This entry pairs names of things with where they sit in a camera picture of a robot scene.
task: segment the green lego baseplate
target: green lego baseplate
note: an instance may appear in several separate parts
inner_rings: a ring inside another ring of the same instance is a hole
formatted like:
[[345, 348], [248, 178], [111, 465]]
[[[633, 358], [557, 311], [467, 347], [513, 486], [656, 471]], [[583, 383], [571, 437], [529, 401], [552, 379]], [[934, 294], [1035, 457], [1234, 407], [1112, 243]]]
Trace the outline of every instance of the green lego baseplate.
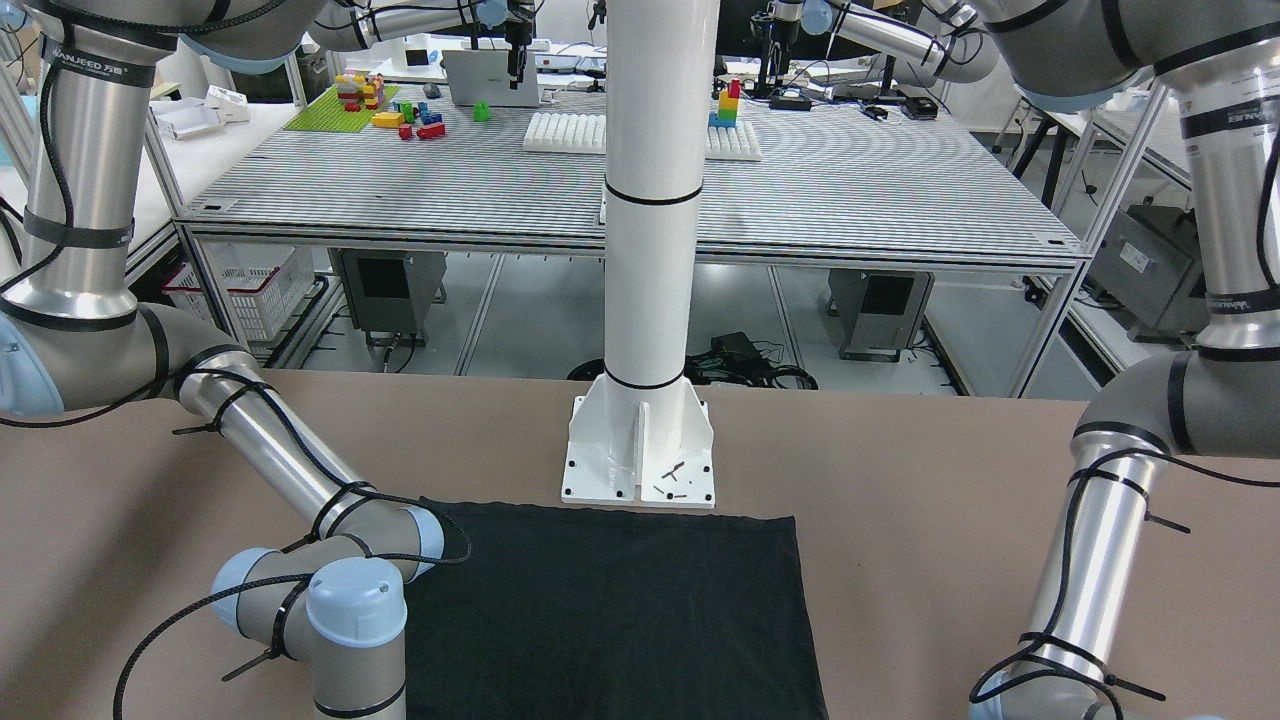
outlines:
[[383, 87], [383, 106], [378, 110], [357, 110], [348, 113], [343, 102], [338, 101], [338, 88], [330, 87], [324, 95], [307, 105], [298, 117], [284, 126], [284, 129], [297, 129], [305, 132], [360, 132], [365, 129], [369, 120], [383, 110], [393, 110], [396, 104], [392, 99], [399, 92], [398, 85]]

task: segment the black fabric mat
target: black fabric mat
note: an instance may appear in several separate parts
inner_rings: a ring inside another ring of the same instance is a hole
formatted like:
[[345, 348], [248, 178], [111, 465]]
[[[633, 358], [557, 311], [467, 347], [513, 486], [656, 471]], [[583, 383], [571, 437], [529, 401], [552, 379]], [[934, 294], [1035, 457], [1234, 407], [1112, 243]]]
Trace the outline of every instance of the black fabric mat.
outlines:
[[794, 518], [435, 507], [475, 550], [406, 587], [412, 720], [827, 717]]

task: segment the white metal column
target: white metal column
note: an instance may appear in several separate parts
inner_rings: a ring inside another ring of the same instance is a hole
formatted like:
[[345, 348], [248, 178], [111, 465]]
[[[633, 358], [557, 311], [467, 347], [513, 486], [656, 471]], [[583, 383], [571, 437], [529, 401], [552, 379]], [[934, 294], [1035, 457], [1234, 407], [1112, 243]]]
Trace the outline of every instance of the white metal column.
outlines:
[[605, 374], [575, 402], [564, 502], [716, 503], [712, 427], [684, 368], [718, 13], [609, 4]]

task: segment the brown table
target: brown table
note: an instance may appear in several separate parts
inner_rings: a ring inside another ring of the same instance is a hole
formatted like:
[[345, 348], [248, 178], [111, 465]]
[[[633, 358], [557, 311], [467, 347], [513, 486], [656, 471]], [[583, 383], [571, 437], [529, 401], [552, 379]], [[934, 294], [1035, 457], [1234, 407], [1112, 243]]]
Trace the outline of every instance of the brown table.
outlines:
[[[563, 382], [273, 373], [294, 407], [387, 491], [554, 503]], [[1078, 404], [707, 388], [717, 512], [795, 515], [832, 717], [961, 719], [1015, 647], [1065, 492]], [[108, 717], [129, 651], [250, 546], [305, 523], [215, 436], [138, 404], [64, 430], [0, 430], [0, 716]], [[1280, 464], [1213, 462], [1275, 479]], [[1112, 667], [1170, 694], [1157, 717], [1275, 717], [1280, 493], [1183, 471], [1153, 510]], [[308, 717], [308, 673], [211, 612], [140, 664], [128, 717]]]

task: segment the white label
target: white label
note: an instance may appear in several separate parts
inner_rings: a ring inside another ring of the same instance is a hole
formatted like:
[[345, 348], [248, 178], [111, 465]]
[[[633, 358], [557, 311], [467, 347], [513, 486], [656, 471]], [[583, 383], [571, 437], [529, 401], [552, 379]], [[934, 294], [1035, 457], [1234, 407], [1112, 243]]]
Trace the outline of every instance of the white label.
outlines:
[[1138, 250], [1137, 247], [1129, 245], [1128, 242], [1124, 243], [1123, 249], [1120, 249], [1120, 259], [1124, 260], [1125, 263], [1129, 263], [1129, 266], [1132, 266], [1134, 270], [1138, 270], [1139, 273], [1146, 273], [1147, 265], [1151, 264], [1151, 258], [1147, 258], [1146, 255], [1142, 254], [1142, 250]]

